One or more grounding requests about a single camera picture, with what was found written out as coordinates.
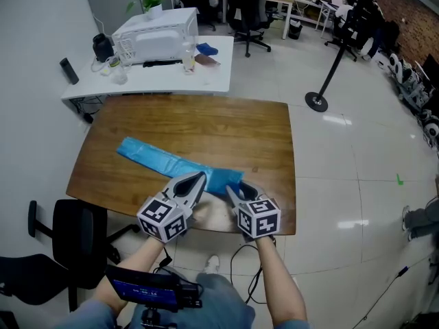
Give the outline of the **row of white robots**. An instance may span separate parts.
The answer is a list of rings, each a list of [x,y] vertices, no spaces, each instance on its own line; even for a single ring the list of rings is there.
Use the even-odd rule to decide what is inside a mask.
[[[415,116],[427,144],[439,152],[439,84],[431,83],[422,64],[411,65],[395,53],[389,57],[388,69],[399,101]]]

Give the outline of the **black thermos flask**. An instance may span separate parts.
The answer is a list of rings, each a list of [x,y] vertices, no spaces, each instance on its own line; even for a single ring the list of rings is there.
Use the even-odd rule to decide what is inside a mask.
[[[67,79],[72,85],[75,85],[79,82],[79,78],[76,74],[76,72],[73,70],[73,67],[71,66],[71,63],[67,58],[63,58],[59,62],[64,74],[66,75]]]

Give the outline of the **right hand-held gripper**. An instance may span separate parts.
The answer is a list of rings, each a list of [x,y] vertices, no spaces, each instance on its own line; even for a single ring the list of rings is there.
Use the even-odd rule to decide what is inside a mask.
[[[242,198],[226,185],[226,197],[244,241],[273,235],[280,230],[281,210],[265,193],[265,190],[251,182],[241,182]]]

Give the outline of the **person's right forearm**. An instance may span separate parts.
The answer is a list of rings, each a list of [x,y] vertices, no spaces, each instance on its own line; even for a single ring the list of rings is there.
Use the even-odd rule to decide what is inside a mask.
[[[307,321],[305,302],[290,276],[274,241],[268,237],[256,240],[263,270],[263,282],[268,310],[276,327],[287,321]]]

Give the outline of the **white-legged wooden desk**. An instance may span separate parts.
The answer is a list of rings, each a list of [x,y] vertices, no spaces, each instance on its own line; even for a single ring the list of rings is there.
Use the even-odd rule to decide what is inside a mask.
[[[267,0],[273,3],[276,3],[279,9],[279,12],[281,12],[282,7],[286,7],[286,15],[284,18],[284,27],[283,27],[283,34],[282,34],[282,39],[285,40],[287,38],[288,35],[288,31],[289,31],[289,21],[291,19],[292,16],[292,8],[293,5],[295,3],[295,0]]]

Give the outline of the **person's blue shirt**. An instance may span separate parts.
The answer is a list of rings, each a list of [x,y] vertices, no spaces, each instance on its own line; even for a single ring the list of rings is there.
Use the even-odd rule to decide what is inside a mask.
[[[251,329],[255,311],[244,304],[226,302],[178,313],[163,310],[161,315],[165,322],[177,324],[178,329]],[[53,329],[117,329],[117,316],[107,304],[87,300]]]

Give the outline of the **blue plastic bag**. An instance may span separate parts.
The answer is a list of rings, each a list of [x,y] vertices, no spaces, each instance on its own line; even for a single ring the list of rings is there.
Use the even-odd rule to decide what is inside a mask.
[[[231,187],[234,192],[238,192],[239,184],[244,177],[243,171],[200,164],[131,137],[123,139],[117,148],[117,153],[169,178],[177,178],[180,175],[196,171],[204,172],[206,174],[204,190],[207,193],[217,195],[225,195],[226,186]]]

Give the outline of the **person's blue jeans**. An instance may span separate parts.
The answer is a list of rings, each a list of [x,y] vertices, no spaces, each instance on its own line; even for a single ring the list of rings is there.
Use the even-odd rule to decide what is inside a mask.
[[[204,288],[202,308],[184,308],[177,313],[159,310],[162,325],[176,324],[177,329],[251,329],[253,307],[242,300],[224,276],[199,273],[196,282]]]

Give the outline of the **bottle with yellowish liquid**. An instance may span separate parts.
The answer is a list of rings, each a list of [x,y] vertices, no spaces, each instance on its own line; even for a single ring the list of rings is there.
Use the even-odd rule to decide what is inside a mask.
[[[195,45],[192,42],[182,44],[181,58],[185,73],[192,74],[195,70]]]

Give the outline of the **blue cloth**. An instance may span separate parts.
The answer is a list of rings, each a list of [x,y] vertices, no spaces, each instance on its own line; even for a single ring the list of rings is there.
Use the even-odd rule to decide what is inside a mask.
[[[196,45],[196,49],[199,53],[205,56],[216,56],[218,54],[218,49],[210,46],[208,43],[200,43]]]

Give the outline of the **black flat panel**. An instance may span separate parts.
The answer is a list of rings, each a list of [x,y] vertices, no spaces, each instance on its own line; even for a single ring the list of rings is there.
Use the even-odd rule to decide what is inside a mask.
[[[422,70],[431,83],[439,84],[439,63],[429,53],[422,65]]]

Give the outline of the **black coat rack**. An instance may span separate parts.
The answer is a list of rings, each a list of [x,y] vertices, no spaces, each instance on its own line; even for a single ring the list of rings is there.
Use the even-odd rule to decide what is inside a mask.
[[[355,31],[355,27],[357,26],[358,21],[364,14],[365,1],[366,0],[357,0],[357,5],[355,5],[351,10],[351,12],[348,13],[347,21],[344,23],[342,27],[341,45],[339,51],[320,91],[318,93],[308,92],[305,95],[306,104],[316,112],[326,112],[328,109],[328,102],[323,97],[323,94],[327,89],[327,86],[329,85],[330,81],[332,80],[339,66],[339,63],[342,59],[342,56],[344,55],[344,52],[348,48],[348,44],[349,44],[348,39],[353,35],[353,32]]]

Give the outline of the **white desk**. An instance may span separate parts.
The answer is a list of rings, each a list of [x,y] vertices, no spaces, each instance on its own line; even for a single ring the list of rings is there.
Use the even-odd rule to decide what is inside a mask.
[[[230,88],[233,37],[200,36],[198,41],[218,50],[218,54],[213,56],[218,65],[196,64],[194,73],[187,74],[181,64],[145,68],[136,64],[128,72],[128,81],[122,85],[111,82],[110,76],[94,73],[90,66],[85,66],[80,71],[80,81],[76,85],[68,85],[61,100],[128,93],[226,94]]]

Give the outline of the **black high-back office chair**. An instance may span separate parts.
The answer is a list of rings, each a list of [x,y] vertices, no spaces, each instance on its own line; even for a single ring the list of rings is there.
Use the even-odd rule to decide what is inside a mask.
[[[265,44],[262,29],[269,27],[270,14],[265,8],[260,11],[260,0],[227,0],[226,22],[233,31],[234,43],[245,43],[245,57],[250,57],[250,43],[264,47],[271,52],[271,46]]]

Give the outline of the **person's white shoe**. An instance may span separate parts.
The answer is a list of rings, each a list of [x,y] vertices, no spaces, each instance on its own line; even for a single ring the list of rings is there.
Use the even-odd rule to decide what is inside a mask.
[[[220,267],[220,260],[217,255],[212,255],[206,261],[203,272],[207,274],[217,274]]]

